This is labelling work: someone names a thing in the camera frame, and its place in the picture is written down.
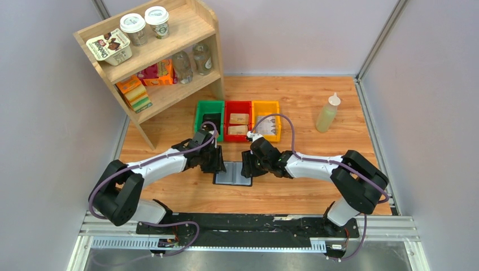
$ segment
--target squeeze bottle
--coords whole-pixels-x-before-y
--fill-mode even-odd
[[[321,113],[316,120],[316,129],[322,133],[325,133],[338,112],[338,106],[341,103],[341,100],[336,95],[336,92],[333,96],[328,98],[328,103],[323,106]]]

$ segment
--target white cap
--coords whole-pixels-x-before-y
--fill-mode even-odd
[[[168,19],[169,14],[164,7],[150,7],[145,11],[145,20],[150,25],[164,24]]]
[[[135,33],[146,26],[146,22],[140,14],[130,13],[121,17],[120,29],[126,33]]]
[[[338,97],[338,95],[336,95],[335,92],[333,96],[329,97],[328,102],[332,106],[339,106],[339,104],[341,103],[341,99]]]

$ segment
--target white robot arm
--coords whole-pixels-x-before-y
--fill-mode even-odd
[[[371,214],[389,183],[379,169],[356,151],[339,156],[279,152],[261,134],[248,132],[247,136],[252,143],[251,150],[242,153],[243,176],[256,177],[269,172],[280,178],[307,177],[336,185],[342,197],[333,202],[323,216],[325,231],[331,235],[359,213]],[[369,182],[351,173],[362,175]]]
[[[210,132],[199,130],[193,139],[173,145],[153,158],[128,164],[119,160],[110,162],[90,194],[90,211],[95,207],[116,226],[128,220],[159,223],[165,208],[155,201],[140,199],[141,190],[161,178],[198,165],[204,173],[226,171],[221,146],[212,137]]]

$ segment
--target food package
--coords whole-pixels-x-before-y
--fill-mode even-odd
[[[132,57],[130,40],[118,28],[86,41],[86,46],[97,61],[106,61],[116,66]]]
[[[237,136],[237,135],[246,135],[248,132],[248,125],[237,125],[228,127],[228,135]]]
[[[139,113],[153,105],[146,92],[146,88],[141,84],[136,75],[116,83],[116,86],[123,93],[128,106],[135,113]]]
[[[249,120],[250,120],[249,114],[231,113],[230,116],[229,116],[229,123],[230,124],[247,125]]]
[[[171,59],[163,59],[137,73],[143,86],[164,86],[176,84],[175,70]]]
[[[264,116],[257,116],[256,123],[258,123]],[[256,132],[266,136],[276,135],[276,119],[274,116],[267,117],[262,122],[257,124]]]

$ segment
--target wooden table surface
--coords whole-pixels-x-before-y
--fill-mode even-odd
[[[278,100],[280,111],[292,120],[295,149],[308,155],[342,155],[356,150],[377,164],[363,111],[351,77],[243,77],[225,78],[227,100]],[[326,133],[315,129],[321,107],[334,92],[341,99],[337,116]],[[124,163],[139,161],[165,152],[172,145],[193,136],[196,105],[214,100],[205,88],[142,124],[157,142],[152,151],[130,124],[120,155]],[[220,143],[225,161],[241,161],[248,143]],[[291,129],[282,120],[280,151],[290,150]],[[323,214],[340,193],[332,183],[309,178],[276,178],[266,174],[253,179],[252,187],[213,185],[212,174],[199,167],[156,181],[145,188],[142,198],[158,199],[174,212]],[[376,215],[390,215],[387,203],[379,204]]]

